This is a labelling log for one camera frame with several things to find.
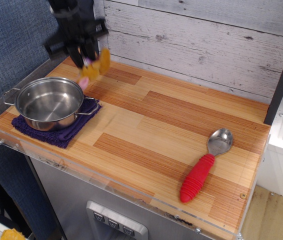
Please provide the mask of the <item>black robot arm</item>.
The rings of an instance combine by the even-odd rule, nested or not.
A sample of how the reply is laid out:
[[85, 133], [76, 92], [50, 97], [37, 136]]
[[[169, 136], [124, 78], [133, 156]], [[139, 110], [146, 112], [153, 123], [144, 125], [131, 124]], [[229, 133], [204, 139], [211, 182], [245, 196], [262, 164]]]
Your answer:
[[79, 69], [85, 61], [96, 60], [97, 40], [108, 33], [105, 19], [83, 18], [77, 0], [50, 0], [49, 4], [58, 29], [43, 44], [48, 55], [68, 54]]

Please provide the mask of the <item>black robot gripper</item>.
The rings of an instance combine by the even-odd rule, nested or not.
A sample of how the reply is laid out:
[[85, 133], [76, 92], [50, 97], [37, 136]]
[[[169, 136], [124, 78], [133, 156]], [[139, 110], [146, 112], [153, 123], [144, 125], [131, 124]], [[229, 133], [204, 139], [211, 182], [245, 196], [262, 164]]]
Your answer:
[[[76, 9], [71, 11], [62, 9], [60, 11], [51, 10], [51, 13], [58, 23], [58, 30], [44, 42], [46, 51], [49, 54], [68, 52], [77, 68], [82, 68], [84, 61], [80, 52], [81, 46], [77, 38], [79, 35], [78, 11]], [[93, 36], [96, 37], [97, 40], [109, 33], [106, 27], [106, 20], [104, 18], [96, 19], [95, 25], [97, 26], [97, 30]], [[94, 39], [86, 38], [84, 40], [83, 56], [90, 60], [97, 59]]]

